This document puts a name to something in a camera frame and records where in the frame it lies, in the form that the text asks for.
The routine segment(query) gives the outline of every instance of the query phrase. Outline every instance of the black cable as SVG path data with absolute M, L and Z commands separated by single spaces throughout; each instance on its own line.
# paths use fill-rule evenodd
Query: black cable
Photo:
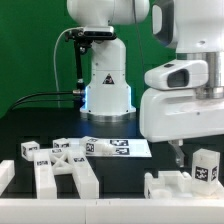
M 18 102 L 18 103 L 14 103 L 12 106 L 10 106 L 10 108 L 8 109 L 7 112 L 12 111 L 15 107 L 21 105 L 21 104 L 25 104 L 25 103 L 39 103 L 39 102 L 74 102 L 74 99 L 64 99 L 64 100 L 58 100 L 58 99 L 49 99 L 49 100 L 26 100 L 26 101 L 22 101 L 22 102 Z
M 34 93 L 34 94 L 30 94 L 28 96 L 24 96 L 22 98 L 20 98 L 19 100 L 17 100 L 15 103 L 13 103 L 8 111 L 11 111 L 15 106 L 19 105 L 19 104 L 22 104 L 23 102 L 29 102 L 29 101 L 26 101 L 27 99 L 29 98 L 32 98 L 32 97 L 37 97 L 37 96 L 59 96 L 59 95 L 73 95 L 73 92 L 72 91 L 64 91 L 64 92 L 40 92 L 40 93 Z
M 138 38 L 138 44 L 139 44 L 139 51 L 140 51 L 140 58 L 141 58 L 141 64 L 142 64 L 142 75 L 144 77 L 145 75 L 145 63 L 144 63 L 144 57 L 143 57 L 143 47 L 142 47 L 142 42 L 141 42 L 141 37 L 140 37 L 140 31 L 139 31 L 139 26 L 137 23 L 137 15 L 136 15 L 136 3 L 135 0 L 132 0 L 132 6 L 133 6 L 133 13 L 134 13 L 134 20 L 135 20 L 135 28 L 136 28 L 136 33 L 137 33 L 137 38 Z

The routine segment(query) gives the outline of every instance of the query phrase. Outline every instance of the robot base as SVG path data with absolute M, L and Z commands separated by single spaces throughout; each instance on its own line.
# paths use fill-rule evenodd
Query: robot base
M 97 122 L 120 122 L 120 121 L 126 121 L 136 118 L 136 112 L 130 112 L 123 115 L 114 115 L 114 116 L 104 116 L 104 115 L 95 115 L 91 113 L 86 113 L 81 111 L 81 118 L 97 121 Z
M 140 131 L 151 142 L 224 133 L 224 99 L 196 99 L 194 89 L 148 89 L 141 101 Z

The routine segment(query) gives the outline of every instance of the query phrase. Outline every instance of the robot camera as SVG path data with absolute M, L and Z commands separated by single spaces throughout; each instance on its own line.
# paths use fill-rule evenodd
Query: robot camera
M 83 34 L 94 40 L 113 40 L 116 38 L 114 28 L 111 26 L 86 26 L 83 28 Z

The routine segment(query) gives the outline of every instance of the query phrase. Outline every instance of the foam block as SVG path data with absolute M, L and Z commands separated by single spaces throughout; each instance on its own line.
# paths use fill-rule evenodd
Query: foam block
M 21 155 L 28 161 L 33 161 L 33 152 L 40 149 L 40 145 L 35 142 L 24 142 L 21 144 Z
M 6 189 L 12 178 L 15 176 L 13 160 L 4 160 L 0 164 L 0 195 Z
M 86 136 L 80 139 L 79 145 L 85 148 L 86 154 L 89 155 L 113 155 L 116 152 L 116 147 L 112 144 L 109 144 L 106 139 L 98 139 Z
M 53 140 L 53 148 L 68 148 L 70 146 L 71 146 L 71 143 L 66 138 Z
M 220 153 L 200 149 L 193 154 L 192 191 L 211 195 L 218 188 Z
M 99 182 L 84 153 L 81 150 L 68 150 L 68 161 L 73 166 L 72 176 L 80 198 L 99 198 Z
M 37 198 L 57 199 L 57 187 L 47 151 L 34 153 L 34 171 Z

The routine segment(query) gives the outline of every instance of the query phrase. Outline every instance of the warning label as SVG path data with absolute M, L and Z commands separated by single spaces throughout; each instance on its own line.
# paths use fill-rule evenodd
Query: warning label
M 111 75 L 108 74 L 106 79 L 104 80 L 103 84 L 106 85 L 114 85 L 114 80 L 112 79 Z

